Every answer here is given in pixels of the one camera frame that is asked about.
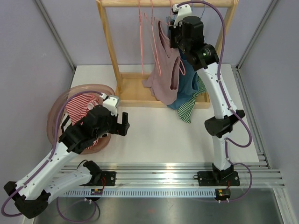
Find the red white striped tank top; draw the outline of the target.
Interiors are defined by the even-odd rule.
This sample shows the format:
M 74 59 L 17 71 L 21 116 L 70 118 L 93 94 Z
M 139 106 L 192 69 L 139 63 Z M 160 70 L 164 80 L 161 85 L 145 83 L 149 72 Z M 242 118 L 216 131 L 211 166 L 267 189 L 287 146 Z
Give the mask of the red white striped tank top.
M 65 106 L 71 124 L 75 125 L 95 106 L 100 104 L 100 98 L 93 93 L 81 94 L 70 100 Z

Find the dusty pink tank top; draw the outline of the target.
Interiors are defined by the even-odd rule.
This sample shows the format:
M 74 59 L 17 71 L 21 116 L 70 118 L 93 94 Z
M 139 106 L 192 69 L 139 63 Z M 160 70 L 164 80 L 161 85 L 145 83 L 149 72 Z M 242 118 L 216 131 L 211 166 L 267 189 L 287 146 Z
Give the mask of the dusty pink tank top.
M 148 79 L 142 84 L 150 88 L 151 95 L 165 105 L 172 104 L 177 99 L 180 53 L 178 49 L 170 47 L 170 40 L 163 31 L 163 23 L 159 19 L 154 20 L 154 48 L 155 65 Z

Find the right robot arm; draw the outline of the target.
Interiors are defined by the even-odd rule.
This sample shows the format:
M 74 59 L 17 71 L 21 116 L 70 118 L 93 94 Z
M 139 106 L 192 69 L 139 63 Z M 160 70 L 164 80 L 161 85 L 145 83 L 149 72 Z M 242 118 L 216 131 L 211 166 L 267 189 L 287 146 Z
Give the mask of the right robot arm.
M 188 63 L 197 72 L 209 94 L 214 116 L 204 122 L 207 132 L 212 136 L 214 161 L 212 171 L 199 175 L 208 182 L 223 185 L 234 180 L 236 173 L 228 161 L 225 139 L 230 136 L 233 125 L 245 116 L 244 110 L 238 110 L 217 76 L 219 58 L 213 45 L 204 41 L 203 22 L 197 16 L 187 16 L 172 21 L 169 25 L 170 47 L 182 51 Z

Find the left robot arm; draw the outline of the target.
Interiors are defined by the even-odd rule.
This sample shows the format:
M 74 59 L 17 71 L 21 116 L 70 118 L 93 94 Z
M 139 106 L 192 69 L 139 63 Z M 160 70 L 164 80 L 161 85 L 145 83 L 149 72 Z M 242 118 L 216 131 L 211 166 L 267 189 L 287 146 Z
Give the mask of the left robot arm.
M 99 137 L 107 133 L 126 136 L 129 127 L 128 113 L 123 112 L 122 122 L 118 123 L 118 115 L 113 115 L 104 106 L 94 107 L 76 124 L 66 128 L 49 154 L 29 174 L 17 182 L 5 184 L 8 199 L 14 201 L 20 215 L 31 219 L 41 214 L 63 193 L 80 185 L 103 183 L 102 170 L 93 161 L 84 162 L 75 171 L 55 181 L 52 179 L 66 163 Z

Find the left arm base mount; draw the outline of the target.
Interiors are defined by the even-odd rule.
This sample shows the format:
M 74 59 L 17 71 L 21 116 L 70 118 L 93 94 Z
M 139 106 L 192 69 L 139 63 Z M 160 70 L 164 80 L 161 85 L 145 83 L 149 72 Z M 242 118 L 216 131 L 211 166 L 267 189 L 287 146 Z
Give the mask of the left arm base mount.
M 102 171 L 100 175 L 92 177 L 88 183 L 81 184 L 80 186 L 114 186 L 116 180 L 115 171 Z

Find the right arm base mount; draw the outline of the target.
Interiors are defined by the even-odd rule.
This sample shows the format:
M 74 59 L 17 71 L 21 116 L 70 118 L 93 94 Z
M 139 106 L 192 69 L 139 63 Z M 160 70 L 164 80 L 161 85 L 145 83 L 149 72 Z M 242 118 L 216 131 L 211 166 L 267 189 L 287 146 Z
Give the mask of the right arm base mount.
M 213 171 L 199 171 L 193 178 L 198 181 L 201 187 L 240 186 L 239 175 L 236 171 L 225 177 L 216 177 Z

